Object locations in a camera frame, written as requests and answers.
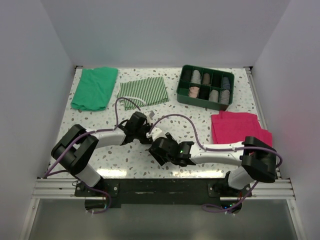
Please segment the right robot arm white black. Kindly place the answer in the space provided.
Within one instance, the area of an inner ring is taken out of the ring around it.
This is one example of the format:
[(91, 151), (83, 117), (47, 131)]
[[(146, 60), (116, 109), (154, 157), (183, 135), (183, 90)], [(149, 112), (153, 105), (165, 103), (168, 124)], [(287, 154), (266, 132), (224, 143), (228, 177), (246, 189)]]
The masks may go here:
[(168, 162), (180, 167), (209, 163), (237, 166), (226, 174), (222, 185), (230, 197), (254, 181), (276, 180), (276, 150), (253, 136), (235, 143), (202, 146), (193, 141), (178, 143), (169, 133), (148, 133), (146, 137), (152, 142), (149, 153), (161, 166)]

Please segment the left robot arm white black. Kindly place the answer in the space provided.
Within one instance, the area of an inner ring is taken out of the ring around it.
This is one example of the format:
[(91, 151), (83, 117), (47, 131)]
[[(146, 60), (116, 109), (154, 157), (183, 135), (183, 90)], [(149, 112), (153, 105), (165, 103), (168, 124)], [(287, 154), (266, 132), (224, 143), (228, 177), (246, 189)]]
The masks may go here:
[(116, 129), (88, 130), (80, 124), (73, 125), (53, 147), (51, 157), (58, 161), (72, 176), (86, 184), (86, 191), (99, 196), (106, 189), (103, 177), (93, 169), (89, 160), (95, 149), (107, 146), (123, 146), (138, 140), (143, 145), (152, 143), (147, 138), (152, 124), (141, 112), (122, 121)]

